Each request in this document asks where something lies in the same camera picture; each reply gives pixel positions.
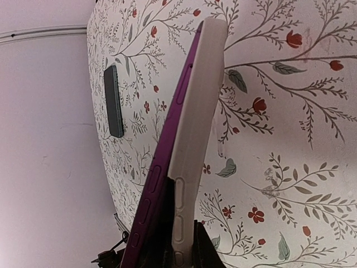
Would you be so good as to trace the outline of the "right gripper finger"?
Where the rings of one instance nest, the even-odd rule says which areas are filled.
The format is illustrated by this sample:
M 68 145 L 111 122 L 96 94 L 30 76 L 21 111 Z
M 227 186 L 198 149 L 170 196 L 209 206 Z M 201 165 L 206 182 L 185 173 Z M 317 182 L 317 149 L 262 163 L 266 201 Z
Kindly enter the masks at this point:
M 139 259 L 139 267 L 172 267 L 173 248 L 171 246 L 174 216 L 174 181 L 167 180 L 164 204 L 160 211 L 154 233 L 144 244 Z M 192 250 L 193 267 L 223 267 L 205 227 L 194 221 L 194 244 Z

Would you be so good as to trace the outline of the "white clear phone case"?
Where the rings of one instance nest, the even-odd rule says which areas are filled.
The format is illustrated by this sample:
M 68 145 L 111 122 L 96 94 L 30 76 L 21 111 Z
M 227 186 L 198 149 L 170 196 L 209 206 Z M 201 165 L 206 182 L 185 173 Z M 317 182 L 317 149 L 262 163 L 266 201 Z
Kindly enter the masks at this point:
M 183 102 L 168 177 L 174 181 L 173 267 L 192 267 L 195 202 L 224 75 L 228 24 L 203 20 L 198 47 Z

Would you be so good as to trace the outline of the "dark teal phone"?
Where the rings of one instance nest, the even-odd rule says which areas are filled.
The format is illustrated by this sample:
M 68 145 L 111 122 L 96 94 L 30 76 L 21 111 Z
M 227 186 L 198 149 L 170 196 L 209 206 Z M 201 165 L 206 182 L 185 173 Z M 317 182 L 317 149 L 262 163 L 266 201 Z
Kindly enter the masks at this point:
M 118 88 L 117 68 L 111 65 L 104 70 L 104 90 L 110 135 L 116 138 L 124 136 Z

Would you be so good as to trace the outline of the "floral patterned table mat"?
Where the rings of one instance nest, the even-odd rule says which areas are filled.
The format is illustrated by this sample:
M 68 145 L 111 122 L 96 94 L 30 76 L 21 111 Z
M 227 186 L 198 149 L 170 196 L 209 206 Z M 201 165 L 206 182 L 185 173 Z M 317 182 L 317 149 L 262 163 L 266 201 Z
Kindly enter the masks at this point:
M 356 266 L 356 2 L 97 1 L 94 116 L 120 229 L 134 221 L 200 22 L 228 24 L 195 217 L 226 267 Z M 110 135 L 117 68 L 124 136 Z

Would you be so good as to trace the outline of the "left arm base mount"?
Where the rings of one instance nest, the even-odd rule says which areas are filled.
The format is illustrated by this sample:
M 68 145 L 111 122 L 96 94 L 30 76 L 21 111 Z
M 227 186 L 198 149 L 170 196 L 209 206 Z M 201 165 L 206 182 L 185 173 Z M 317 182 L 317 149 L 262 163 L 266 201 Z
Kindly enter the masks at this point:
M 129 232 L 124 231 L 122 233 L 122 239 L 115 244 L 110 250 L 103 251 L 97 255 L 97 258 L 91 261 L 91 264 L 97 264 L 98 267 L 102 268 L 118 268 L 121 265 L 123 255 L 124 255 L 124 248 L 117 251 L 120 245 L 125 246 L 128 242 Z

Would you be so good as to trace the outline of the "left aluminium frame post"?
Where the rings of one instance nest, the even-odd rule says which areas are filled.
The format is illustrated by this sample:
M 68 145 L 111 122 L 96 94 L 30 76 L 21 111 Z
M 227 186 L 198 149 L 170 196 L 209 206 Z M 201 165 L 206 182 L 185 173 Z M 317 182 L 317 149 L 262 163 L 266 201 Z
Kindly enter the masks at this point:
M 47 37 L 72 35 L 86 35 L 86 25 L 50 26 L 4 32 L 1 33 L 1 45 Z

